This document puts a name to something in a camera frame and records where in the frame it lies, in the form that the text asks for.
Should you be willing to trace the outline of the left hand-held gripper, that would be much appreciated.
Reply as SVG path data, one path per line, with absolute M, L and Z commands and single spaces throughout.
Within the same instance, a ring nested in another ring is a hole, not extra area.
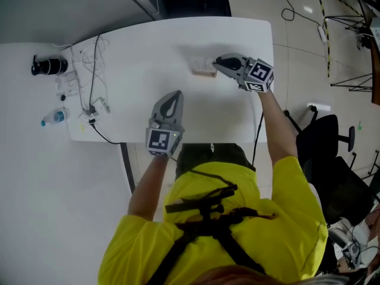
M 150 154 L 173 156 L 184 133 L 181 124 L 183 103 L 183 93 L 178 90 L 165 95 L 154 105 L 145 141 Z

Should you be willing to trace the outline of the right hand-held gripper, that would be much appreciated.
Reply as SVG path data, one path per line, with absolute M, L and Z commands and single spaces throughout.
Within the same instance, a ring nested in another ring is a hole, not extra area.
M 245 91 L 266 93 L 274 81 L 273 67 L 262 59 L 246 57 L 239 53 L 228 53 L 216 58 L 214 68 L 237 81 Z M 226 66 L 240 66 L 230 69 Z

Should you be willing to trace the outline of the small clear plastic box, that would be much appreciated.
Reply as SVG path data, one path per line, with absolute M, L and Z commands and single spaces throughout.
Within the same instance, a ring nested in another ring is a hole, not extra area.
M 194 72 L 200 72 L 204 74 L 215 73 L 216 69 L 213 65 L 213 58 L 206 57 L 191 57 L 190 66 Z

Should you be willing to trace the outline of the person's left forearm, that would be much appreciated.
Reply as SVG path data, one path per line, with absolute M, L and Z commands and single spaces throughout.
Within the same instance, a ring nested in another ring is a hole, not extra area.
M 153 157 L 132 193 L 127 215 L 153 221 L 168 161 L 168 157 Z

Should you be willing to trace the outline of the person's right forearm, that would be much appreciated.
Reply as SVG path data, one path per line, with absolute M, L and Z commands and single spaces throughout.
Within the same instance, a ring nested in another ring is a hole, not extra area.
M 258 93 L 265 121 L 268 151 L 272 166 L 283 158 L 297 157 L 296 137 L 272 91 Z

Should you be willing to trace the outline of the dark trousers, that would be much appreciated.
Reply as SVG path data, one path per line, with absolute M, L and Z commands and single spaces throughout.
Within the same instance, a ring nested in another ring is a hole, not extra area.
M 182 144 L 176 163 L 176 179 L 187 171 L 210 162 L 231 163 L 256 171 L 237 144 L 216 143 L 213 146 L 214 150 L 211 149 L 211 144 Z

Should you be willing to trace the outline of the yellow black floor tape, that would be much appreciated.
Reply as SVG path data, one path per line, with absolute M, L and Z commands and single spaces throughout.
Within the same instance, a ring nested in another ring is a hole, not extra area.
M 361 18 L 362 20 L 359 21 L 359 23 L 361 23 L 362 21 L 364 21 L 364 15 L 361 14 L 353 6 L 351 6 L 350 4 L 348 4 L 345 0 L 337 0 L 337 1 L 339 3 L 341 3 L 341 4 L 343 4 L 344 6 L 346 6 L 352 12 L 355 13 L 355 15 L 352 15 L 352 17 Z M 322 12 L 322 17 L 323 17 L 322 27 L 324 28 L 325 34 L 327 36 L 327 42 L 325 43 L 326 46 L 327 46 L 327 57 L 326 57 L 326 61 L 327 61 L 327 77 L 330 78 L 330 73 L 331 73 L 331 52 L 330 52 L 330 50 L 331 50 L 331 46 L 330 46 L 330 34 L 329 34 L 329 29 L 328 29 L 328 24 L 327 24 L 328 16 L 325 13 L 324 5 L 323 5 L 323 2 L 321 0 L 319 0 L 319 4 L 320 4 L 320 7 L 321 7 L 321 12 Z

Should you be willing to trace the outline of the clear water bottle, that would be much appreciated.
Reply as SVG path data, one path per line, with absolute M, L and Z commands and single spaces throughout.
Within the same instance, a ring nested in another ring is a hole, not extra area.
M 69 110 L 62 107 L 54 109 L 53 111 L 49 112 L 42 120 L 41 120 L 41 126 L 49 126 L 49 125 L 55 125 L 59 124 L 69 118 Z

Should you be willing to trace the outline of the black office chair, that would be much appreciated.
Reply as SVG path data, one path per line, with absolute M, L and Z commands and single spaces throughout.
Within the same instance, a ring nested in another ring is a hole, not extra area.
M 309 110 L 314 115 L 303 129 L 288 110 L 284 111 L 297 131 L 296 146 L 302 171 L 316 189 L 327 224 L 345 218 L 351 225 L 358 225 L 370 213 L 374 200 L 380 202 L 380 198 L 338 155 L 339 142 L 347 143 L 348 150 L 352 151 L 355 128 L 349 128 L 348 136 L 340 135 L 336 115 L 317 118 L 317 107 L 312 105 Z

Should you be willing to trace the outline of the black flask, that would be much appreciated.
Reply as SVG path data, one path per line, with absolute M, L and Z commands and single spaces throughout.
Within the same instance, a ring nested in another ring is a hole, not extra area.
M 63 74 L 68 69 L 68 61 L 60 58 L 50 58 L 42 61 L 36 59 L 36 55 L 33 56 L 33 62 L 31 65 L 31 74 L 37 75 L 59 75 Z

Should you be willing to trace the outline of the yellow shirt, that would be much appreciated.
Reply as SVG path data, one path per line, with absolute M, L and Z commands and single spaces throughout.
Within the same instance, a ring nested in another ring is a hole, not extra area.
M 164 203 L 222 188 L 224 181 L 237 186 L 235 194 L 222 202 L 225 213 L 237 208 L 258 212 L 230 228 L 244 251 L 268 275 L 284 283 L 313 277 L 324 255 L 328 231 L 297 158 L 289 156 L 274 165 L 270 199 L 260 197 L 251 169 L 209 162 L 180 176 Z M 145 285 L 182 236 L 178 224 L 200 219 L 197 210 L 164 213 L 161 222 L 122 217 L 100 265 L 98 285 Z

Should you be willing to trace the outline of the grey partition cabinet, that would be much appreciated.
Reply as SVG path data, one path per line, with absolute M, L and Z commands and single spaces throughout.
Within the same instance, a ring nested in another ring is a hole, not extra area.
M 0 0 L 0 43 L 70 45 L 160 19 L 158 0 Z

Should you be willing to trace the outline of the white clutter pile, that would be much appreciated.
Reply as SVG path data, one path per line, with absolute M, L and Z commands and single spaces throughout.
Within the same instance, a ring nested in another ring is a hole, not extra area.
M 341 272 L 367 268 L 374 271 L 380 264 L 380 204 L 357 225 L 342 219 L 328 230 L 333 241 L 338 269 Z

